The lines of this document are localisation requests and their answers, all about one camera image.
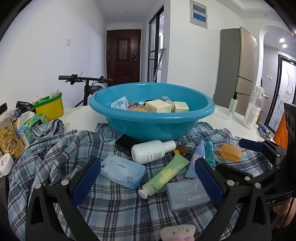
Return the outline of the orange soap bar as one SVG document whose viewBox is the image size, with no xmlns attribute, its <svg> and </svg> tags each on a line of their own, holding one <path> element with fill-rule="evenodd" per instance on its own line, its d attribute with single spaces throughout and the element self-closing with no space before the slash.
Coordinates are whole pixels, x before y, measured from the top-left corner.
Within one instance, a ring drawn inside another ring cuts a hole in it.
<svg viewBox="0 0 296 241">
<path fill-rule="evenodd" d="M 227 160 L 238 162 L 242 157 L 242 151 L 239 147 L 224 143 L 221 147 L 221 156 Z"/>
</svg>

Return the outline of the teal cosmetic tube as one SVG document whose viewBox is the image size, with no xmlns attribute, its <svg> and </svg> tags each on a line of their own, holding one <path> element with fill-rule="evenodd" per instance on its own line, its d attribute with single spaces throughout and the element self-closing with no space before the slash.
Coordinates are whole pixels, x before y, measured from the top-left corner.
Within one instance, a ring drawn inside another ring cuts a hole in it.
<svg viewBox="0 0 296 241">
<path fill-rule="evenodd" d="M 206 142 L 206 150 L 205 150 L 205 160 L 211 167 L 216 167 L 215 155 L 213 152 L 213 142 Z"/>
</svg>

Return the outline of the blue wet wipes pack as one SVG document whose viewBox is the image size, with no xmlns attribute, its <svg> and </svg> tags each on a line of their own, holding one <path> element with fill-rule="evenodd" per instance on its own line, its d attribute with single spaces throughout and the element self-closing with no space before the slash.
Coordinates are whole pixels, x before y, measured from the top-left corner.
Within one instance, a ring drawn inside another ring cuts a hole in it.
<svg viewBox="0 0 296 241">
<path fill-rule="evenodd" d="M 101 162 L 100 174 L 104 178 L 133 190 L 136 190 L 146 172 L 144 165 L 114 154 Z"/>
</svg>

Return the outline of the white lotion bottle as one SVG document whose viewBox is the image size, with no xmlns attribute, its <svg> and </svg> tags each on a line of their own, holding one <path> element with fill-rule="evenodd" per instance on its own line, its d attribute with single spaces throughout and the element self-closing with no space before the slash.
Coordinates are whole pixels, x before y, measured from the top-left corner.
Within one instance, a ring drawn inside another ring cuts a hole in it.
<svg viewBox="0 0 296 241">
<path fill-rule="evenodd" d="M 136 144 L 132 147 L 132 159 L 136 163 L 147 164 L 163 158 L 167 152 L 175 150 L 176 146 L 175 141 L 160 140 Z"/>
</svg>

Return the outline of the clear plastic tray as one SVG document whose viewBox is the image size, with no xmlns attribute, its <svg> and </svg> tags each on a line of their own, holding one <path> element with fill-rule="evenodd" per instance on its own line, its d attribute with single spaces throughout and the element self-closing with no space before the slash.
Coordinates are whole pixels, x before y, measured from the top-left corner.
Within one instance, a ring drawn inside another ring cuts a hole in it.
<svg viewBox="0 0 296 241">
<path fill-rule="evenodd" d="M 215 111 L 213 114 L 224 120 L 229 120 L 230 118 L 232 118 L 232 113 L 229 111 L 229 109 L 222 106 L 215 106 Z"/>
</svg>

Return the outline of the green pump bottle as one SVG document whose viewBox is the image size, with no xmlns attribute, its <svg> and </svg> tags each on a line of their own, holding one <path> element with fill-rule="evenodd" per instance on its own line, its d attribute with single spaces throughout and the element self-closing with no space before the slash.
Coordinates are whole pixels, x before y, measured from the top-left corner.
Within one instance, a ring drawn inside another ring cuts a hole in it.
<svg viewBox="0 0 296 241">
<path fill-rule="evenodd" d="M 228 108 L 228 110 L 231 112 L 232 115 L 234 115 L 234 113 L 236 111 L 237 104 L 238 104 L 237 92 L 234 92 L 234 95 L 231 98 L 231 101 L 230 101 L 230 104 L 229 104 L 229 108 Z"/>
</svg>

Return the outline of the grey rectangular box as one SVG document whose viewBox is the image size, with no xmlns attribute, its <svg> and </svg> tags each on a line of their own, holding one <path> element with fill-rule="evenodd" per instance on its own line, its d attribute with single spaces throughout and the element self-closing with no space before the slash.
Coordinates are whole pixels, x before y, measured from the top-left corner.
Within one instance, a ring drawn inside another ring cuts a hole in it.
<svg viewBox="0 0 296 241">
<path fill-rule="evenodd" d="M 166 194 L 171 212 L 195 208 L 210 201 L 206 190 L 198 178 L 168 183 L 166 185 Z"/>
</svg>

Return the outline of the grey gold refrigerator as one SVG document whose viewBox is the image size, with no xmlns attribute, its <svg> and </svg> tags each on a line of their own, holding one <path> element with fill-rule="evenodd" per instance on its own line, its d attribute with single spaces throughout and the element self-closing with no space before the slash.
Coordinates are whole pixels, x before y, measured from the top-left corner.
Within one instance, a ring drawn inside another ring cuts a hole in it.
<svg viewBox="0 0 296 241">
<path fill-rule="evenodd" d="M 245 115 L 258 71 L 257 40 L 245 28 L 220 31 L 220 56 L 214 102 L 229 107 L 237 94 L 236 112 Z"/>
</svg>

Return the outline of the blue plaid shirt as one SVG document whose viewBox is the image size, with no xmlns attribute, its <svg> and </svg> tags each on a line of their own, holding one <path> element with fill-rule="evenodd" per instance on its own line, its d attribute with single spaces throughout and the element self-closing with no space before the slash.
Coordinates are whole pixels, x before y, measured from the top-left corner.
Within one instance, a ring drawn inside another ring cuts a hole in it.
<svg viewBox="0 0 296 241">
<path fill-rule="evenodd" d="M 104 160 L 114 154 L 127 154 L 115 144 L 119 134 L 107 124 L 95 131 L 65 131 L 60 120 L 31 130 L 34 142 L 15 161 L 9 174 L 8 220 L 12 232 L 25 239 L 26 217 L 34 186 L 57 185 L 71 179 L 92 156 Z M 199 236 L 217 212 L 212 203 L 171 212 L 165 192 L 142 199 L 137 190 L 98 176 L 83 204 L 82 217 L 100 240 L 159 240 L 167 226 L 196 226 Z"/>
</svg>

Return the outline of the green tissue box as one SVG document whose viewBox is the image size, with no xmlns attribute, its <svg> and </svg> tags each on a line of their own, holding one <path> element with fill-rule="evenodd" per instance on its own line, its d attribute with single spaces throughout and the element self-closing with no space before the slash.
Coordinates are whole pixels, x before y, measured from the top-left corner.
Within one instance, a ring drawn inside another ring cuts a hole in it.
<svg viewBox="0 0 296 241">
<path fill-rule="evenodd" d="M 28 111 L 21 115 L 16 125 L 16 133 L 19 137 L 25 138 L 28 144 L 31 144 L 36 138 L 33 136 L 33 127 L 48 122 L 45 114 L 35 114 Z"/>
</svg>

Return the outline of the cream square box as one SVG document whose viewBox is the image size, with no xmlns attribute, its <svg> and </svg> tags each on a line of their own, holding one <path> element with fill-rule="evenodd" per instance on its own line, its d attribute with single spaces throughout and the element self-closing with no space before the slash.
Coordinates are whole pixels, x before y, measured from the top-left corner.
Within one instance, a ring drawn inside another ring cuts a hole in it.
<svg viewBox="0 0 296 241">
<path fill-rule="evenodd" d="M 163 100 L 151 100 L 145 102 L 145 110 L 149 113 L 170 113 L 171 105 Z"/>
</svg>

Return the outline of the blue plastic basin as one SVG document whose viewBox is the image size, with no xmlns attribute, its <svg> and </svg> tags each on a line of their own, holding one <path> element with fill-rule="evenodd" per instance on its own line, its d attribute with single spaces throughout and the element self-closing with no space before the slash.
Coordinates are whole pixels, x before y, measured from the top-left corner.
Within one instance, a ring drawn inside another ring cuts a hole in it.
<svg viewBox="0 0 296 241">
<path fill-rule="evenodd" d="M 177 140 L 215 109 L 213 99 L 204 93 L 153 82 L 107 87 L 93 94 L 89 105 L 118 134 L 140 142 Z"/>
</svg>

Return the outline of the yellow blue packet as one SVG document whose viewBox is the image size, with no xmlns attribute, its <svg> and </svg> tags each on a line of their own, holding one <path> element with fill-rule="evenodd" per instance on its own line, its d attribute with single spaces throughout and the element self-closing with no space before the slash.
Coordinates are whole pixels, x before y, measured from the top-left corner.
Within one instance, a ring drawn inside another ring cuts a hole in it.
<svg viewBox="0 0 296 241">
<path fill-rule="evenodd" d="M 130 101 L 128 103 L 128 111 L 147 113 L 147 111 L 145 110 L 145 106 L 143 104 L 139 104 L 134 101 Z"/>
</svg>

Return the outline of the black bicycle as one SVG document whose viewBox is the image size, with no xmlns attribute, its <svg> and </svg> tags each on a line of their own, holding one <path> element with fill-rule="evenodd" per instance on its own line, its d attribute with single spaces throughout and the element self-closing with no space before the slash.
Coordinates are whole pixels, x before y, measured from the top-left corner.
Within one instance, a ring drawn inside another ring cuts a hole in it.
<svg viewBox="0 0 296 241">
<path fill-rule="evenodd" d="M 95 92 L 104 89 L 105 87 L 96 85 L 100 84 L 110 84 L 113 85 L 113 80 L 104 78 L 104 76 L 100 76 L 100 78 L 92 78 L 92 77 L 81 77 L 77 74 L 72 75 L 59 75 L 59 80 L 65 81 L 66 83 L 69 82 L 71 85 L 76 83 L 84 83 L 84 96 L 83 99 L 75 105 L 75 108 L 78 107 L 80 104 L 83 106 L 88 105 L 88 97 L 93 95 Z"/>
</svg>

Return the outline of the wall electrical panel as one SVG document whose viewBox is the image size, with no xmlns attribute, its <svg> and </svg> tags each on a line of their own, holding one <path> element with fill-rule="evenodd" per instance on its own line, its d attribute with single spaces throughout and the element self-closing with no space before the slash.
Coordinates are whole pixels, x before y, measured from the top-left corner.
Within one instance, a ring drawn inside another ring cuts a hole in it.
<svg viewBox="0 0 296 241">
<path fill-rule="evenodd" d="M 190 23 L 208 29 L 207 7 L 190 0 Z"/>
</svg>

